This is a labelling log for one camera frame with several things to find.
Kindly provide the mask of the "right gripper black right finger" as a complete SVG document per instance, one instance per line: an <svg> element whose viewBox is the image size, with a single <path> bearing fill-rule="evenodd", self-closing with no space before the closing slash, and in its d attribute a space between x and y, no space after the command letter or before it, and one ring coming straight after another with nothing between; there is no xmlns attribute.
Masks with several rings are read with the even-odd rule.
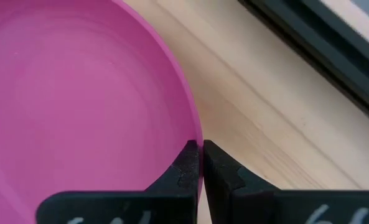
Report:
<svg viewBox="0 0 369 224"><path fill-rule="evenodd" d="M213 224L369 224L369 190L283 190L211 140L203 153Z"/></svg>

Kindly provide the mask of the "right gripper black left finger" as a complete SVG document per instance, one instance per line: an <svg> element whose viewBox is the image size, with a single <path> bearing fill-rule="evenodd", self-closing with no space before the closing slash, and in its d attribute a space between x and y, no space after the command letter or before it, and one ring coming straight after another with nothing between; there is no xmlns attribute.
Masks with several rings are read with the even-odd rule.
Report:
<svg viewBox="0 0 369 224"><path fill-rule="evenodd" d="M143 191L68 191L45 199L36 224L197 224L200 153L186 143Z"/></svg>

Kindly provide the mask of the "light pink plastic plate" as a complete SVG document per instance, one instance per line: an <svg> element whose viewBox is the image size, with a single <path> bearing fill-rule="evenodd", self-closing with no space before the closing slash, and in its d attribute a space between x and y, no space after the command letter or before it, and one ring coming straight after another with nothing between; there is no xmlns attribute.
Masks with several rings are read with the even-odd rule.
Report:
<svg viewBox="0 0 369 224"><path fill-rule="evenodd" d="M189 140L189 84L123 0L0 0L0 224L60 192L144 190Z"/></svg>

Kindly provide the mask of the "black table edge frame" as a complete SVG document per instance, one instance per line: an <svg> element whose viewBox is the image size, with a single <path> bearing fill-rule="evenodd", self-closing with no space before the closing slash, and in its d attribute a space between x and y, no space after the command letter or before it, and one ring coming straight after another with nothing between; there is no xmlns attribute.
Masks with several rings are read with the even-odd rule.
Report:
<svg viewBox="0 0 369 224"><path fill-rule="evenodd" d="M238 0L369 116L369 42L321 0Z"/></svg>

